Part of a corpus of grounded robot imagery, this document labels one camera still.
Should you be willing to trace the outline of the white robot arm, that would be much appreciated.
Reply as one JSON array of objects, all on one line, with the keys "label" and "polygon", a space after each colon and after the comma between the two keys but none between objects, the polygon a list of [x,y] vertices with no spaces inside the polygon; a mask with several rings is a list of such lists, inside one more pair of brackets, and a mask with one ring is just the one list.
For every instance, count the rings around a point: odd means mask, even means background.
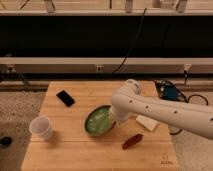
[{"label": "white robot arm", "polygon": [[117,123],[136,113],[213,140],[213,107],[140,95],[140,83],[128,79],[111,96],[110,116]]}]

